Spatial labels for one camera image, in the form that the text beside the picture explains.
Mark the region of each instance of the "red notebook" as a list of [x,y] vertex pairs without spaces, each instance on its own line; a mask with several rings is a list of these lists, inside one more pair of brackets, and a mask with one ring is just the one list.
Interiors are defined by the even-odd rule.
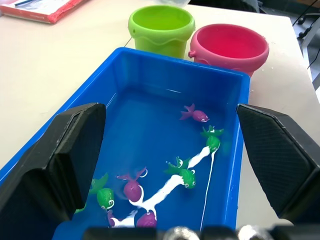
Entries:
[[33,0],[15,6],[24,1],[17,0],[11,4],[2,4],[0,11],[8,16],[55,24],[88,0]]

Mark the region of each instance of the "blue plastic tub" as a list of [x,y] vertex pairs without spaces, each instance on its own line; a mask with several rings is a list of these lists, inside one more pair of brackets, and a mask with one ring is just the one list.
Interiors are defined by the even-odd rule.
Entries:
[[[202,65],[128,48],[119,48],[89,77],[57,113],[86,103],[107,106],[104,139],[94,178],[108,173],[106,187],[115,194],[112,208],[116,218],[125,218],[136,209],[124,199],[125,182],[116,178],[132,176],[143,167],[148,175],[138,181],[144,199],[155,194],[170,178],[164,173],[168,162],[177,156],[187,159],[206,145],[200,135],[209,125],[224,129],[221,146],[215,154],[209,181],[211,157],[205,157],[195,169],[196,186],[180,185],[156,206],[157,227],[167,230],[186,226],[199,230],[203,225],[236,225],[243,137],[236,105],[247,103],[250,78],[244,73]],[[184,105],[195,104],[210,120],[179,120]],[[46,130],[53,117],[0,170],[1,183],[19,158]],[[136,220],[145,213],[139,210]],[[108,226],[107,215],[89,195],[84,211],[56,229],[53,239],[81,239],[89,226]]]

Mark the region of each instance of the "pink bucket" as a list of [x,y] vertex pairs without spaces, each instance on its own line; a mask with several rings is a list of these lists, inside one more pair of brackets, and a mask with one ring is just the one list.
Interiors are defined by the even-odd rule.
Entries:
[[241,71],[250,77],[267,60],[265,38],[248,28],[231,24],[212,24],[200,28],[192,37],[188,56],[196,63]]

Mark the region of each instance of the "table surface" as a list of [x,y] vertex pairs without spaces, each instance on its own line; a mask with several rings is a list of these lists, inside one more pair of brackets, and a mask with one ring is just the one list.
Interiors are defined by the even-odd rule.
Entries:
[[[130,40],[129,15],[149,4],[92,0],[56,25],[0,17],[0,168],[114,49]],[[251,78],[249,103],[290,115],[320,144],[320,106],[289,18],[193,5],[185,9],[197,29],[228,23],[264,36],[270,53]],[[134,48],[132,39],[127,47]],[[270,207],[244,150],[237,226],[284,222]]]

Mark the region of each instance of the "green bucket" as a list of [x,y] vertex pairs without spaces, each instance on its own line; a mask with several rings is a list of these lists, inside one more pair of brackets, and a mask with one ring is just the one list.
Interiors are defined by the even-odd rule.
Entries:
[[195,20],[182,8],[153,5],[131,14],[128,28],[138,50],[184,58],[187,40],[195,30]]

